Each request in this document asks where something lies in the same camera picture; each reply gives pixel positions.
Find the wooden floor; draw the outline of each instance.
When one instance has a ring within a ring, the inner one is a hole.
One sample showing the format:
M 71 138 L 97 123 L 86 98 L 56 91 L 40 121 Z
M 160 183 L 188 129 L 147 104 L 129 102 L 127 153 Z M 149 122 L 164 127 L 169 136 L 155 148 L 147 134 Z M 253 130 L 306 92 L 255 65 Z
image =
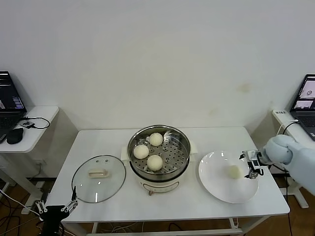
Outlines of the wooden floor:
M 282 179 L 278 179 L 277 183 L 280 187 L 283 187 L 284 181 Z M 44 185 L 44 189 L 50 190 L 53 183 L 46 183 Z M 315 236 L 315 197 L 311 195 L 306 190 L 302 189 L 302 193 L 305 196 L 307 202 L 310 207 L 308 209 L 301 209 L 298 205 L 297 201 L 293 196 L 289 196 L 289 205 L 291 208 L 290 218 L 292 231 L 294 236 Z M 27 197 L 27 192 L 22 189 L 20 186 L 11 187 L 7 190 L 7 194 L 15 198 L 18 201 L 23 200 L 25 203 Z M 2 203 L 8 205 L 8 202 L 2 198 Z M 13 201 L 10 201 L 12 207 L 17 207 L 17 204 Z M 21 217 L 21 223 L 24 223 L 28 220 L 34 218 L 34 220 L 20 227 L 20 236 L 36 236 L 39 234 L 40 229 L 35 226 L 35 224 L 39 221 L 38 217 L 33 213 L 29 215 L 21 215 L 21 209 L 17 209 L 11 214 L 14 216 Z M 6 217 L 9 214 L 9 208 L 0 204 L 0 218 Z M 246 222 L 248 219 L 239 219 L 240 225 Z M 9 225 L 7 225 L 8 220 L 5 219 L 0 220 L 0 236 L 8 230 L 18 225 L 18 218 L 13 217 Z M 127 226 L 133 222 L 124 222 L 124 223 L 115 223 L 115 226 Z M 156 232 L 156 231 L 168 231 L 169 224 L 171 222 L 145 222 L 143 225 L 144 232 Z M 227 228 L 229 227 L 228 220 L 198 220 L 198 221 L 177 221 L 175 222 L 181 229 L 183 230 L 203 230 L 203 229 L 219 229 L 219 228 Z M 87 229 L 90 233 L 92 230 L 92 224 L 82 224 L 82 226 Z M 103 223 L 99 225 L 98 233 L 108 233 L 112 229 L 112 226 L 109 223 Z M 133 232 L 141 232 L 142 231 L 142 222 L 136 223 L 135 225 L 130 227 L 130 230 Z M 171 231 L 179 230 L 175 225 L 171 225 Z M 7 236 L 17 236 L 17 229 L 14 229 L 8 232 Z M 290 236 L 289 232 L 289 224 L 288 224 L 288 216 L 273 216 L 267 219 L 262 224 L 258 225 L 252 231 L 246 234 L 246 236 Z

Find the white plate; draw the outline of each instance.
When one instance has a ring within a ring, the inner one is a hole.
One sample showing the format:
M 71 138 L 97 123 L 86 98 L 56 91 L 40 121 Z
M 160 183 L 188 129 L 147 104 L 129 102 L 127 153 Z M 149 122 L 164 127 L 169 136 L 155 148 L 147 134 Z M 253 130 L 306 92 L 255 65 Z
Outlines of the white plate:
M 199 163 L 199 176 L 204 187 L 215 197 L 228 203 L 244 203 L 255 196 L 258 190 L 257 179 L 232 179 L 227 168 L 237 165 L 242 173 L 248 174 L 245 159 L 239 160 L 241 153 L 215 151 L 205 155 Z

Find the steamed bun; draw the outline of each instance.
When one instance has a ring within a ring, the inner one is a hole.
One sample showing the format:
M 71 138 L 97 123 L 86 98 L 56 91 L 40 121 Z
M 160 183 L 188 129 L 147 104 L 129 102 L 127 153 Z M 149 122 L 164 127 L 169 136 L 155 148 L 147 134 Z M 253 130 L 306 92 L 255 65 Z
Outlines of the steamed bun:
M 133 149 L 133 155 L 138 159 L 146 158 L 149 155 L 149 149 L 143 144 L 138 145 Z
M 149 137 L 149 142 L 153 146 L 159 146 L 163 143 L 163 136 L 159 133 L 153 133 Z
M 236 165 L 229 166 L 227 169 L 227 174 L 230 178 L 233 179 L 239 179 L 244 177 L 242 170 Z
M 152 155 L 152 156 L 149 156 L 147 160 L 147 165 L 151 171 L 158 171 L 163 166 L 163 160 L 158 155 Z

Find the laptop screen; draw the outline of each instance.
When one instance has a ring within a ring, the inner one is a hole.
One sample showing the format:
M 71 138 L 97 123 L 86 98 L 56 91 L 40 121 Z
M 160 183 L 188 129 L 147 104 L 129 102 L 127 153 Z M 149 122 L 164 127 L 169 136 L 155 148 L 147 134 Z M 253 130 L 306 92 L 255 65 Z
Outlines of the laptop screen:
M 0 112 L 25 110 L 9 73 L 0 71 Z
M 292 111 L 315 111 L 315 75 L 306 75 Z

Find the lid handle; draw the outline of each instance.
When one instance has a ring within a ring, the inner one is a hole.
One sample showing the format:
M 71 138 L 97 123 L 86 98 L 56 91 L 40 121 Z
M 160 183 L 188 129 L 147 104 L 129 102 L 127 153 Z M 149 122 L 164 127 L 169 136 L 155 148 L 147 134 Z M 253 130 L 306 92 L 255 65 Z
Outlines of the lid handle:
M 89 177 L 90 178 L 106 178 L 109 176 L 109 172 L 105 169 L 90 169 Z

